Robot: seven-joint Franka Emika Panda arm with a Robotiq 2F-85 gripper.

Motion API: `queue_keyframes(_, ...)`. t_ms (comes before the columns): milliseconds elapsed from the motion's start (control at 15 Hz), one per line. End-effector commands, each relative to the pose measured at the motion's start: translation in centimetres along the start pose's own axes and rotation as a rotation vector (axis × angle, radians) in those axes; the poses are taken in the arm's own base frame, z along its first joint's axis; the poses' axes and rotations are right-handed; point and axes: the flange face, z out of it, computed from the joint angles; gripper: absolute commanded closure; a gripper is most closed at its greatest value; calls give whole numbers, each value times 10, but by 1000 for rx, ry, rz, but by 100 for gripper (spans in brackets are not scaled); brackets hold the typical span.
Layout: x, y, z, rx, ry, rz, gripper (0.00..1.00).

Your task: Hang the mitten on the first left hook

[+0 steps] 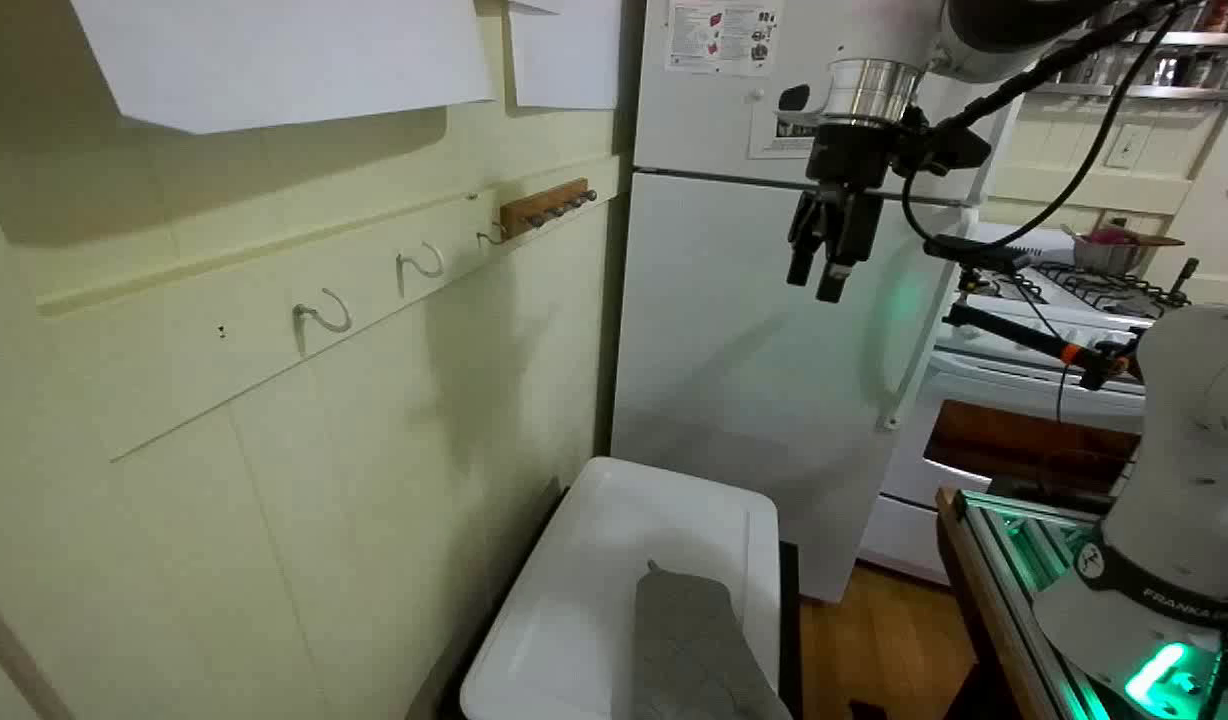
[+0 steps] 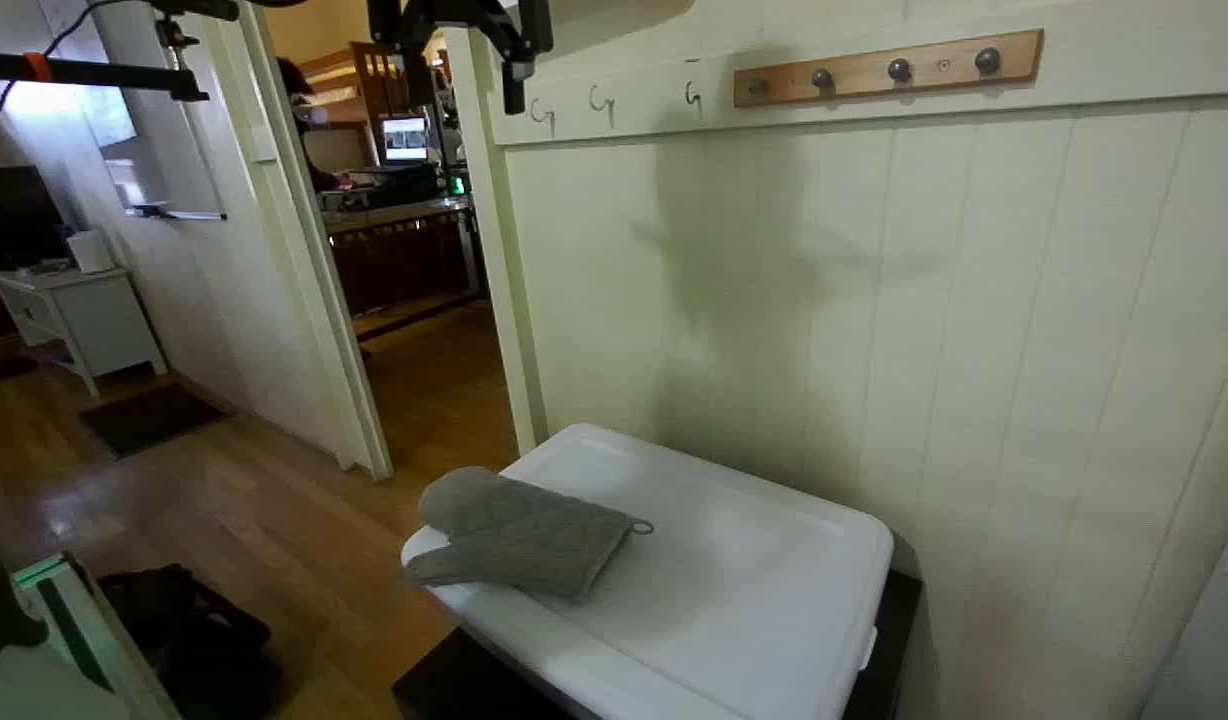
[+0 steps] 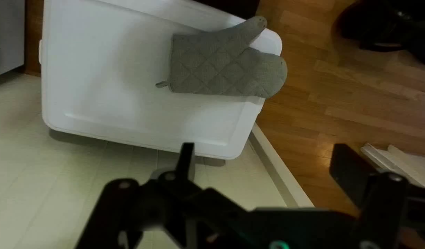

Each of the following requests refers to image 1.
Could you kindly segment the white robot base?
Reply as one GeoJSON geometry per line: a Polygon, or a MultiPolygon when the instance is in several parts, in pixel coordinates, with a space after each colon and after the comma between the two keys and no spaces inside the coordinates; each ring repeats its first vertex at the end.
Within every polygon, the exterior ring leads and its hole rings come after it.
{"type": "Polygon", "coordinates": [[[1036,597],[1036,623],[1130,710],[1228,720],[1228,309],[1167,310],[1134,364],[1130,471],[1036,597]]]}

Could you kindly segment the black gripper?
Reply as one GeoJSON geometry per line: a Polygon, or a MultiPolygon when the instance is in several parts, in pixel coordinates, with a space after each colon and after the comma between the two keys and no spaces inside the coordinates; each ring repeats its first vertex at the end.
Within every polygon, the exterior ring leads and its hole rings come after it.
{"type": "Polygon", "coordinates": [[[919,144],[915,129],[898,124],[821,124],[806,150],[812,189],[795,198],[788,222],[788,279],[806,283],[816,247],[824,242],[824,275],[816,296],[835,302],[848,270],[872,256],[878,219],[878,183],[919,144]]]}

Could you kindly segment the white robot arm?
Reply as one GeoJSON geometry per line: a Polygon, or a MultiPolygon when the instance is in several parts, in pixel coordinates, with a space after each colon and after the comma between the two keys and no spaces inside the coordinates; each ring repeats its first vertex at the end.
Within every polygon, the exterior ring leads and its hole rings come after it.
{"type": "Polygon", "coordinates": [[[1192,0],[891,0],[865,23],[872,50],[827,63],[806,110],[806,189],[788,222],[788,279],[835,302],[872,256],[878,183],[985,167],[991,144],[977,120],[1144,27],[1162,34],[1192,0]]]}

